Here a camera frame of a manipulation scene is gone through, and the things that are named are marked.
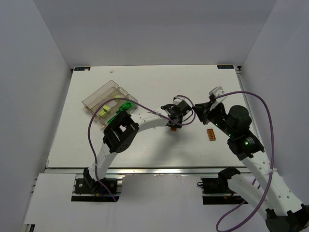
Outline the upturned orange lego plate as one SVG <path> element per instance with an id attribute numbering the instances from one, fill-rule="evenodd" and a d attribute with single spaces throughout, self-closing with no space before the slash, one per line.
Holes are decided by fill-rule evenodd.
<path id="1" fill-rule="evenodd" d="M 213 129 L 207 129 L 207 135 L 210 141 L 215 141 L 216 136 Z"/>

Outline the green lego with eyes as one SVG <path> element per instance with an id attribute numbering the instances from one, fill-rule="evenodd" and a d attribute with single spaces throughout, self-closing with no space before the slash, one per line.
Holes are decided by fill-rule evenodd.
<path id="1" fill-rule="evenodd" d="M 132 108 L 133 106 L 135 106 L 135 103 L 130 102 L 130 101 L 126 101 L 124 104 L 122 104 L 121 109 L 127 111 L 130 108 Z"/>

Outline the upturned green 2x4 lego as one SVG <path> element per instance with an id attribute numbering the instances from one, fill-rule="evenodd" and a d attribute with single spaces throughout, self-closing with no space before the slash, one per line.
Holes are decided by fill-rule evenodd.
<path id="1" fill-rule="evenodd" d="M 108 125 L 116 118 L 116 116 L 113 116 L 110 120 L 108 120 Z"/>

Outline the light yellow-green curved lego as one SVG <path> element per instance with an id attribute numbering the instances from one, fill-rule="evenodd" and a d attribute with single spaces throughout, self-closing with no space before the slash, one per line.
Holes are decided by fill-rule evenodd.
<path id="1" fill-rule="evenodd" d="M 108 115 L 110 112 L 110 107 L 107 105 L 104 105 L 101 110 L 98 112 L 99 117 L 104 118 Z"/>

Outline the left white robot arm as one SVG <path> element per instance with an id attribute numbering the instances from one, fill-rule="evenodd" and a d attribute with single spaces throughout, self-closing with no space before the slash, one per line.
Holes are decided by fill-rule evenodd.
<path id="1" fill-rule="evenodd" d="M 94 121 L 94 118 L 91 118 L 87 138 L 94 155 L 94 163 L 83 172 L 84 182 L 91 193 L 98 193 L 102 189 L 110 191 L 109 184 L 104 180 L 107 170 L 115 157 L 129 148 L 139 132 L 156 127 L 181 128 L 189 124 L 183 121 L 183 117 L 192 111 L 192 107 L 185 100 L 174 100 L 175 103 L 163 105 L 156 111 L 136 103 L 147 111 L 143 114 L 120 111 L 104 129 L 98 154 L 91 141 L 91 127 Z"/>

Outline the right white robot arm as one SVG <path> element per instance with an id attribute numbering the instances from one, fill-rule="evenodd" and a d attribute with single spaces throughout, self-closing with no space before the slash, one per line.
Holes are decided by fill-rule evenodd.
<path id="1" fill-rule="evenodd" d="M 260 189 L 254 187 L 235 168 L 219 173 L 219 179 L 241 196 L 265 220 L 271 232 L 300 232 L 309 226 L 309 207 L 287 187 L 272 167 L 264 147 L 250 131 L 252 119 L 248 110 L 234 105 L 229 112 L 222 103 L 196 104 L 194 112 L 203 124 L 213 123 L 229 138 L 227 144 L 234 155 L 250 170 Z"/>

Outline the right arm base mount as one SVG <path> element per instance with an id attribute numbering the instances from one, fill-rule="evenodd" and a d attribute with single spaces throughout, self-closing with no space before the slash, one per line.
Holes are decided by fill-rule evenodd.
<path id="1" fill-rule="evenodd" d="M 228 167 L 218 173 L 216 178 L 202 178 L 197 182 L 201 188 L 204 205 L 238 205 L 244 202 L 239 195 L 228 187 L 228 180 L 231 177 L 241 174 L 235 167 Z"/>

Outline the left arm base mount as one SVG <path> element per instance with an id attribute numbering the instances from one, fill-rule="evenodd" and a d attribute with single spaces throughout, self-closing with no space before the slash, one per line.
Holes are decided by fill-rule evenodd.
<path id="1" fill-rule="evenodd" d="M 120 198 L 121 180 L 117 178 L 105 178 L 101 182 L 109 189 L 111 194 L 100 183 L 95 183 L 90 188 L 84 178 L 76 178 L 71 196 L 72 202 L 99 202 L 115 203 Z"/>

